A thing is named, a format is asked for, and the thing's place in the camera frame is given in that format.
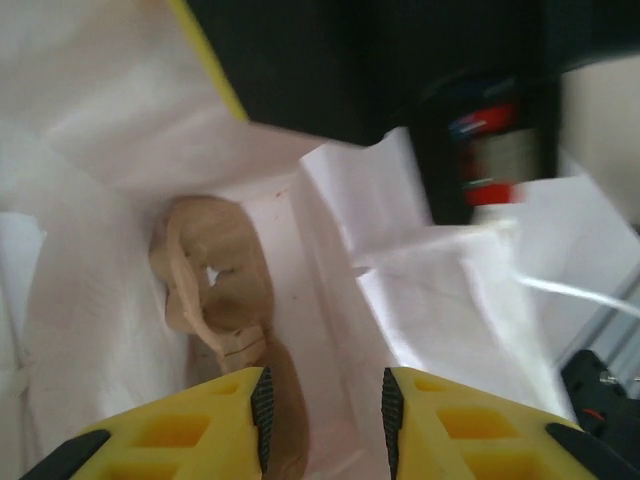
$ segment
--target white surface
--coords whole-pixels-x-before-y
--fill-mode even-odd
[[[29,372],[20,345],[44,237],[33,217],[0,213],[0,478],[18,478],[34,447],[26,443]]]
[[[565,75],[565,143],[616,207],[640,223],[640,57]]]
[[[366,152],[320,147],[303,159],[292,191],[375,478],[386,474],[379,394],[387,366],[571,416],[527,291],[513,277],[515,235],[503,231],[510,223],[428,226],[406,150],[396,148],[402,141],[392,134]],[[366,174],[358,169],[363,158]]]
[[[520,221],[522,273],[613,296],[637,274],[638,236],[589,177],[532,182],[522,194],[524,204],[505,209]],[[533,295],[554,358],[600,308],[564,295]]]

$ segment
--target tan plastic piece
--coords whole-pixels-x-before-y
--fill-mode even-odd
[[[218,198],[181,199],[169,212],[166,238],[149,259],[168,286],[171,328],[198,335],[223,373],[272,368],[275,415],[265,478],[301,479],[309,445],[307,412],[291,357],[271,329],[273,287],[246,212]]]

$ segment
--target white paper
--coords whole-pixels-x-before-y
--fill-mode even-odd
[[[0,477],[18,478],[27,456],[24,408],[29,381],[22,351],[29,291],[45,234],[35,218],[0,213]]]

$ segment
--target wrinkled white sheet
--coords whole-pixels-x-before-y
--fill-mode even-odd
[[[366,151],[320,147],[303,159],[292,193],[364,448],[384,460],[386,366],[571,417],[528,292],[513,276],[516,220],[429,226],[405,142],[395,131]]]
[[[35,218],[0,213],[0,478],[18,478],[35,447],[33,419],[24,408],[29,372],[20,346],[44,237]]]

